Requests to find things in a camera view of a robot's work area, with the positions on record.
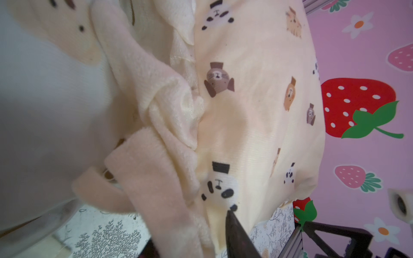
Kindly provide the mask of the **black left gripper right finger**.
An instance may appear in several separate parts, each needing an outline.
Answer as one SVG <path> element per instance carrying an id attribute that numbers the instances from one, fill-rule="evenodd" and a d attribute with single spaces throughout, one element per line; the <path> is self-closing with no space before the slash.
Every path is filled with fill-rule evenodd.
<path id="1" fill-rule="evenodd" d="M 303 232 L 321 250 L 316 258 L 371 258 L 373 235 L 363 229 L 306 222 Z"/>

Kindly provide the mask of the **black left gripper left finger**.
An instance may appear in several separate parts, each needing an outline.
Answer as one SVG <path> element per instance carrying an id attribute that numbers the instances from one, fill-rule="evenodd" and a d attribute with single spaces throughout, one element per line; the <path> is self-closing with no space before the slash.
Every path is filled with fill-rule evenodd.
<path id="1" fill-rule="evenodd" d="M 235 213 L 227 212 L 225 219 L 225 237 L 228 258 L 261 258 Z"/>

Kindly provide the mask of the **cream animal print pillow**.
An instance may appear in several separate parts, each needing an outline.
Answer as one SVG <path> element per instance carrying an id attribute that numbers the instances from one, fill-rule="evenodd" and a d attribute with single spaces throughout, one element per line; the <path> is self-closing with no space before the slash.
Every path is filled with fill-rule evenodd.
<path id="1" fill-rule="evenodd" d="M 325 125 L 302 1 L 2 1 L 1 257 L 77 201 L 212 258 L 317 186 Z"/>

